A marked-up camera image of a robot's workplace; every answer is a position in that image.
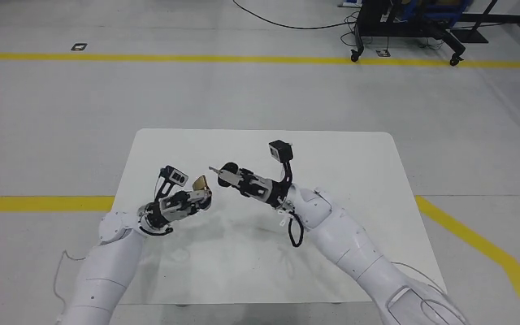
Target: cart wheel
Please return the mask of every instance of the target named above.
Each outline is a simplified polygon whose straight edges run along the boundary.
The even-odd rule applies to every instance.
[[[459,62],[461,62],[459,58],[452,58],[451,60],[449,60],[449,65],[455,67],[456,65],[458,65]]]
[[[359,60],[359,53],[356,50],[350,50],[350,53],[352,53],[350,56],[352,62],[357,62]]]

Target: white table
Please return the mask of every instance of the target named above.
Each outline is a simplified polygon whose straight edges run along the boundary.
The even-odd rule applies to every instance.
[[[123,304],[299,303],[369,301],[346,274],[305,240],[294,249],[287,225],[268,205],[217,185],[208,166],[233,161],[280,178],[268,143],[293,144],[293,181],[326,189],[363,224],[391,260],[405,262],[444,287],[423,221],[391,136],[381,132],[289,132],[143,129],[136,134],[113,210],[153,199],[158,171],[169,164],[190,185],[206,174],[207,212],[150,238]],[[420,279],[413,272],[409,275]]]

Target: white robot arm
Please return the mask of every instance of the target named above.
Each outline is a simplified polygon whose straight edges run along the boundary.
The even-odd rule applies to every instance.
[[[375,247],[365,229],[327,193],[293,184],[289,161],[291,146],[280,140],[270,143],[271,155],[284,166],[285,177],[280,182],[265,179],[234,162],[220,170],[219,184],[232,186],[246,197],[265,202],[291,216],[289,235],[295,247],[301,244],[303,230],[318,250],[342,271],[350,275],[372,298],[385,325],[467,325],[468,322],[438,288],[412,279],[389,262]],[[296,242],[291,223],[301,228]]]
[[[110,212],[99,224],[99,244],[84,260],[76,278],[76,289],[62,323],[64,325],[108,325],[141,259],[148,236],[165,236],[173,229],[169,224],[207,210],[211,191],[206,178],[193,183],[193,191],[179,191],[168,197],[174,184],[184,186],[188,177],[166,166],[155,201],[136,213]]]

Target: small object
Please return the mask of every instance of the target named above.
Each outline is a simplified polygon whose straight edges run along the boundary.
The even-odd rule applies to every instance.
[[[280,163],[288,163],[293,159],[293,149],[287,142],[281,140],[272,141],[269,144],[271,156]]]
[[[193,188],[193,191],[199,191],[199,190],[202,191],[202,190],[210,189],[210,187],[208,186],[208,182],[206,181],[206,177],[204,175],[197,178],[197,180],[195,180],[193,182],[192,188]]]
[[[73,52],[82,52],[87,48],[87,43],[76,43],[71,48],[71,51]]]
[[[388,58],[391,56],[388,49],[376,50],[375,53],[377,53],[380,58]]]

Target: yellow tape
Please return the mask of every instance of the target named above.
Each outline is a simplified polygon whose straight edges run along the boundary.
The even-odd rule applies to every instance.
[[[415,201],[417,202],[417,206],[421,213],[436,221],[453,235],[459,237],[495,263],[501,265],[505,274],[509,277],[509,281],[511,281],[514,291],[520,297],[520,264],[513,256],[506,253],[491,241],[480,236],[478,233],[469,229],[451,215],[432,205],[424,197],[416,196]]]
[[[179,62],[179,63],[273,63],[273,64],[335,64],[371,66],[449,67],[447,59],[314,58],[290,56],[239,55],[175,55],[175,54],[88,54],[88,53],[0,53],[0,60],[9,61],[97,61],[97,62]],[[463,61],[459,67],[520,68],[519,61]]]
[[[110,211],[114,197],[0,197],[0,212]]]
[[[514,257],[432,205],[424,197],[416,196],[415,201],[421,213],[501,265],[520,297],[520,264]],[[110,211],[113,202],[114,197],[0,197],[0,212]]]

